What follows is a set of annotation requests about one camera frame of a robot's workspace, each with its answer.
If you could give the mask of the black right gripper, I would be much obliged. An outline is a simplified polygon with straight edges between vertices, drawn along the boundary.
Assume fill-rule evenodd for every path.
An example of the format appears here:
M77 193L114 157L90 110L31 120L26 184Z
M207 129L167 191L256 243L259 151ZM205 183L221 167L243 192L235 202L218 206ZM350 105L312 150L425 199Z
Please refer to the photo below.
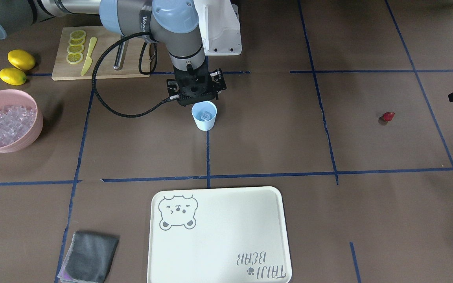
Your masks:
M175 67L174 76L174 79L166 80L168 101L176 101L181 106L218 99L219 94L227 89L222 70L218 68L209 72L208 63L197 69L178 70Z

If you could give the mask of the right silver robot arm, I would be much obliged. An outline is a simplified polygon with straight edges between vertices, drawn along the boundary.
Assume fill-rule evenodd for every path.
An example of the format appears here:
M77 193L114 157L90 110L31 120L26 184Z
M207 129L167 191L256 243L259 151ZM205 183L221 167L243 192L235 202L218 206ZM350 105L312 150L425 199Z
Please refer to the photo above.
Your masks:
M136 37L163 43L175 75L167 80L169 99L182 106L217 99L227 88L221 69L209 72L192 0L0 0L0 40L69 14L98 14L107 30L121 35L109 51Z

